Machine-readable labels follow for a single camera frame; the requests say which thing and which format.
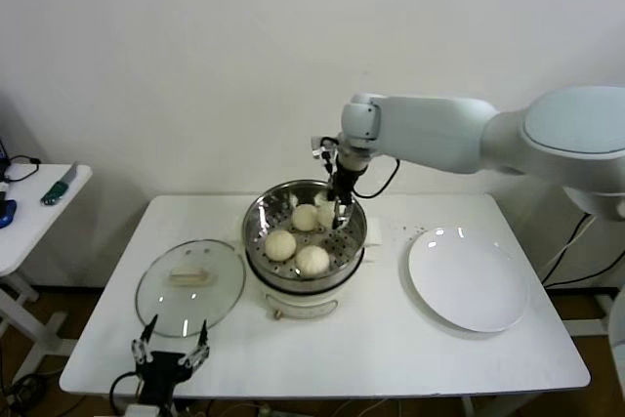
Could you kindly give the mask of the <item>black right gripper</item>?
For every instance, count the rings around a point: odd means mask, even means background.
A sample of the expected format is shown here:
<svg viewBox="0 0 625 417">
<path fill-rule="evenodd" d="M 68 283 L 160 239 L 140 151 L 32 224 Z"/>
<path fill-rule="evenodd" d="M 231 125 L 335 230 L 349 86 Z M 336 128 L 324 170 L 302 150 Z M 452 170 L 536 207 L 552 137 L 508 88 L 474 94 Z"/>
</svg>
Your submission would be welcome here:
<svg viewBox="0 0 625 417">
<path fill-rule="evenodd" d="M 357 180 L 365 173 L 366 167 L 349 169 L 341 162 L 328 180 L 326 198 L 332 202 L 332 229 L 340 229 L 351 219 L 353 212 L 353 192 Z"/>
</svg>

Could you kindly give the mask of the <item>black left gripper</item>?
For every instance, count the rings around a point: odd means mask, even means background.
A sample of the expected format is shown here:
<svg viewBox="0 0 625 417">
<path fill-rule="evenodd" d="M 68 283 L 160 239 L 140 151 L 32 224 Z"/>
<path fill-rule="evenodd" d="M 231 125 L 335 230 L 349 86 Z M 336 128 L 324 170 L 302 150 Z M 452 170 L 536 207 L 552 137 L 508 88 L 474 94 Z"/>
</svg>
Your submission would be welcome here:
<svg viewBox="0 0 625 417">
<path fill-rule="evenodd" d="M 152 353 L 148 343 L 157 319 L 156 314 L 131 345 L 136 372 L 143 382 L 139 400 L 172 400 L 175 388 L 189 380 L 193 368 L 199 368 L 210 354 L 206 320 L 202 322 L 197 344 L 191 352 Z"/>
</svg>

